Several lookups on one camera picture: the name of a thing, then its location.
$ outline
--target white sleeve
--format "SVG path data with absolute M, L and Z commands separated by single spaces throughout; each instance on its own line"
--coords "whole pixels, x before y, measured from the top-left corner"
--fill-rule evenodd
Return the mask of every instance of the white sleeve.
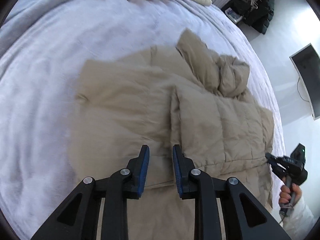
M 313 214 L 301 197 L 293 207 L 290 217 L 283 220 L 283 229 L 292 240 L 303 240 L 315 223 Z

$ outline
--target black cable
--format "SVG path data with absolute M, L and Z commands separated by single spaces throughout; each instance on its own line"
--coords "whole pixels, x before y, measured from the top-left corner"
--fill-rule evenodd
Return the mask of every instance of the black cable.
M 283 218 L 281 219 L 281 221 L 279 222 L 279 225 L 283 222 L 284 218 L 285 218 L 285 217 L 283 217 Z
M 303 101 L 309 102 L 309 100 L 303 99 L 302 96 L 301 96 L 301 94 L 300 94 L 300 92 L 299 92 L 299 89 L 298 89 L 299 80 L 300 80 L 300 77 L 299 77 L 298 82 L 297 82 L 297 90 L 298 90 L 299 96 L 301 97 L 301 99 L 302 99 Z

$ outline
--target black jacket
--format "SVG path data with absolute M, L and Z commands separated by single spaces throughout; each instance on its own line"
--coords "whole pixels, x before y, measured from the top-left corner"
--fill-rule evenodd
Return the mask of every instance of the black jacket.
M 237 14 L 244 16 L 244 23 L 265 34 L 274 15 L 275 0 L 261 0 L 257 4 L 258 8 L 251 11 L 250 3 L 231 0 L 222 8 L 222 11 L 231 7 Z

